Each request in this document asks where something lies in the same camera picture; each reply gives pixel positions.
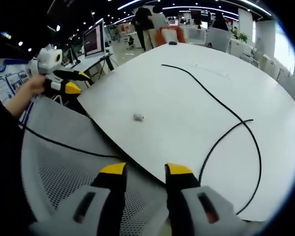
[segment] potted plant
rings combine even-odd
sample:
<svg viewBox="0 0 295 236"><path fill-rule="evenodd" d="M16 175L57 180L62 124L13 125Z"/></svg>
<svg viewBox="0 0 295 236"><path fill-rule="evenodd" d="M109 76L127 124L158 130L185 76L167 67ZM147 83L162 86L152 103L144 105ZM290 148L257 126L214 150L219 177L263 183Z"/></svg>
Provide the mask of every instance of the potted plant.
<svg viewBox="0 0 295 236"><path fill-rule="evenodd" d="M240 33L238 39L247 43L248 36L244 33Z"/></svg>

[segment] white table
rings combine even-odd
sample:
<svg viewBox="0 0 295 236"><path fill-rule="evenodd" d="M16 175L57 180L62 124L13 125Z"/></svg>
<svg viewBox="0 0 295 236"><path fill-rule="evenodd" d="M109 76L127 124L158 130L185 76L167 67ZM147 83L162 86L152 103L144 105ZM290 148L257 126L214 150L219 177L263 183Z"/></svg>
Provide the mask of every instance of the white table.
<svg viewBox="0 0 295 236"><path fill-rule="evenodd" d="M253 118L262 179L242 219L264 221L281 206L295 180L295 102L271 77L229 54L190 44L163 45L109 73L78 97L86 112L133 160L165 182L167 162L196 178L213 144L239 121L213 100L188 70L243 120ZM144 116L143 122L133 114ZM244 126L214 150L202 184L240 210L258 179L254 142Z"/></svg>

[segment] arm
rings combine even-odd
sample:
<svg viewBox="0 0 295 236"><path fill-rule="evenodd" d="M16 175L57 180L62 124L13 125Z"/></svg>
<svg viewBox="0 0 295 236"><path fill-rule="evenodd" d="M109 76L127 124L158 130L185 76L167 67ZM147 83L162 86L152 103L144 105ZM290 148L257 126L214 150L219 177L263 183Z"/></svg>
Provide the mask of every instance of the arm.
<svg viewBox="0 0 295 236"><path fill-rule="evenodd" d="M30 103L31 99L45 90L44 82L44 76L34 76L20 87L16 95L5 105L5 108L15 118L19 118Z"/></svg>

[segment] window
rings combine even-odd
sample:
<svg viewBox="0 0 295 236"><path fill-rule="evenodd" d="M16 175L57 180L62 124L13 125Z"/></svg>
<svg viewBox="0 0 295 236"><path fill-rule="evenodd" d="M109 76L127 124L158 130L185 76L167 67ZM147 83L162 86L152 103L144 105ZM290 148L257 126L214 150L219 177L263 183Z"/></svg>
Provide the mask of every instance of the window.
<svg viewBox="0 0 295 236"><path fill-rule="evenodd" d="M295 52L293 45L285 35L278 23L275 25L275 48L274 57L286 67L291 74L295 68Z"/></svg>
<svg viewBox="0 0 295 236"><path fill-rule="evenodd" d="M252 42L256 43L256 22L252 22Z"/></svg>

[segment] black shirt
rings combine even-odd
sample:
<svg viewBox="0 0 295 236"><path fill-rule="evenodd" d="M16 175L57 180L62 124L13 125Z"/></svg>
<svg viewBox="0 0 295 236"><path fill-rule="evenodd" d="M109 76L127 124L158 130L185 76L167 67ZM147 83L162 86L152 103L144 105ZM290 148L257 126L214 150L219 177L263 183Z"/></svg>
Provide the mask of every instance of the black shirt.
<svg viewBox="0 0 295 236"><path fill-rule="evenodd" d="M152 21L148 19L148 16L151 16L149 9L140 7L136 12L135 20L140 23L143 30L150 30L154 28Z"/></svg>
<svg viewBox="0 0 295 236"><path fill-rule="evenodd" d="M227 27L227 24L226 22L224 21L224 19L216 19L212 25L213 28L217 28L217 29L220 29L220 30L226 30L226 31L229 31L228 30L228 27Z"/></svg>

